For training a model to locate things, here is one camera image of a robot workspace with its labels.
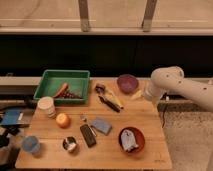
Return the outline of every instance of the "cable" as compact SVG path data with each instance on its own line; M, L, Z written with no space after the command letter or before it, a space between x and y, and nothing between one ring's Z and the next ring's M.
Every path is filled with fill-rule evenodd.
M36 108L37 104L33 100L31 100L29 96L24 96L23 101L24 101L23 104L6 105L0 108L0 114L3 114L5 110L12 108L30 108L30 109Z
M165 107L164 107L164 109L163 109L163 113L162 113L162 120L163 120L162 128L163 128L164 125L165 125L165 113L166 113L167 107L168 107L168 104L165 105Z
M164 127L165 125L165 113L166 113L166 110L167 110L167 107L168 107L168 102L169 101L169 96L167 94L165 94L165 107L163 109L163 112L162 112L162 128Z

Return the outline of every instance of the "toy food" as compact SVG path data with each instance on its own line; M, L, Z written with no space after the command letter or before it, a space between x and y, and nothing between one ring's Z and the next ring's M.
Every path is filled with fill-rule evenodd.
M53 97L56 98L61 96L68 89L68 87L69 87L68 83L66 82L63 83Z
M98 94L104 96L105 99L107 99L108 101L112 102L113 104L115 104L119 108L121 108L121 109L124 108L123 104L118 99L118 97L115 95L115 93L112 90L107 89L105 85L97 83L96 86L95 86L95 91Z
M136 99L139 99L141 98L143 95L143 91L142 90L138 90L136 93L134 93L132 96L131 96L131 100L136 100Z
M67 128L70 125L70 118L66 113L60 113L56 117L56 123L61 128Z

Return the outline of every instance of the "sausage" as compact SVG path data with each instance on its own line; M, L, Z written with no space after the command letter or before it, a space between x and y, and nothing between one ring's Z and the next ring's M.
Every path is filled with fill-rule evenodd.
M58 89L58 91L55 93L55 95L53 96L53 98L57 98L59 96L61 96L67 89L68 89L69 85L68 83L63 83L61 85L61 87Z

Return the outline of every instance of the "blue sponge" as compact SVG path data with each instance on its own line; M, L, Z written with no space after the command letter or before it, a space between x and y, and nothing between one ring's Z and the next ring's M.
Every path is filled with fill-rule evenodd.
M109 131L112 128L112 125L110 123L108 123L107 121L96 117L91 123L90 125L92 127L94 127L95 129L97 129L98 131L104 133L105 135L107 135L109 133Z
M0 125L16 125L18 122L20 113L21 113L20 109L6 110Z

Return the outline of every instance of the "blue cup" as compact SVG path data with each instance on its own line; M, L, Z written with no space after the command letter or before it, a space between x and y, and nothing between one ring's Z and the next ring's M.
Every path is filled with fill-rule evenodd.
M32 155L37 155L39 153L40 147L41 145L39 143L39 140L35 136L25 137L21 145L21 148L24 151Z

